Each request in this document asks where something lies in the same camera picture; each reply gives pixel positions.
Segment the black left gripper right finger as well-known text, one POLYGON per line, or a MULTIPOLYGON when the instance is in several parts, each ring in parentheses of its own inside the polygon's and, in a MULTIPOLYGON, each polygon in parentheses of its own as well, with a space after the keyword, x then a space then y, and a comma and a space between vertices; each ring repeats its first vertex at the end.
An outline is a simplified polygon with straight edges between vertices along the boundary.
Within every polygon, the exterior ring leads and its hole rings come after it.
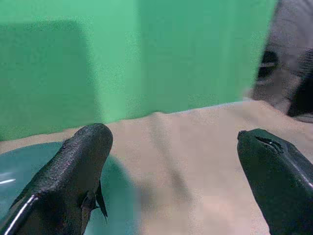
POLYGON ((237 135, 240 164, 272 235, 313 233, 313 164, 264 129, 237 135))

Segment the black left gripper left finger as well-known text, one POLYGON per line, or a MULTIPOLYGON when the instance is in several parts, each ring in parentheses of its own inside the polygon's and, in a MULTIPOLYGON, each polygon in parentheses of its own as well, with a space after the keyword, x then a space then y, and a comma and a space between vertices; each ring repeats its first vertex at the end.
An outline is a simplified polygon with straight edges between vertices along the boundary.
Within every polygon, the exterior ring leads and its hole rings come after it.
POLYGON ((112 132, 102 123, 65 140, 14 199, 1 234, 82 235, 93 210, 107 217, 101 174, 112 143, 112 132))

